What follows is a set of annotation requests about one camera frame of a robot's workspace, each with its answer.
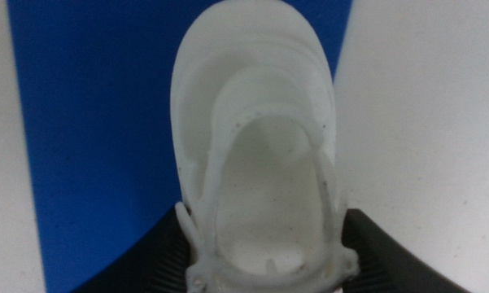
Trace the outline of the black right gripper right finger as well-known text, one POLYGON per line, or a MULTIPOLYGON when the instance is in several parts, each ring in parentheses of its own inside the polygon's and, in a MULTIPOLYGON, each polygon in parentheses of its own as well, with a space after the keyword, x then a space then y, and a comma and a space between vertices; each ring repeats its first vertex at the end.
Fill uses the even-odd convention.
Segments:
POLYGON ((397 243, 360 209, 347 211, 343 244, 359 256, 360 272, 345 293, 462 293, 455 284, 397 243))

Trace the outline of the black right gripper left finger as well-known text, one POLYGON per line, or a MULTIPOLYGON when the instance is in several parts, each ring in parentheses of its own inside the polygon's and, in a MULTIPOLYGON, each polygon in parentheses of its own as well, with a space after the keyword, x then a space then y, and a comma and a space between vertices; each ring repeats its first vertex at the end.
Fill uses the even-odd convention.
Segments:
POLYGON ((128 251, 77 287, 79 293, 186 293, 190 245, 174 208, 128 251))

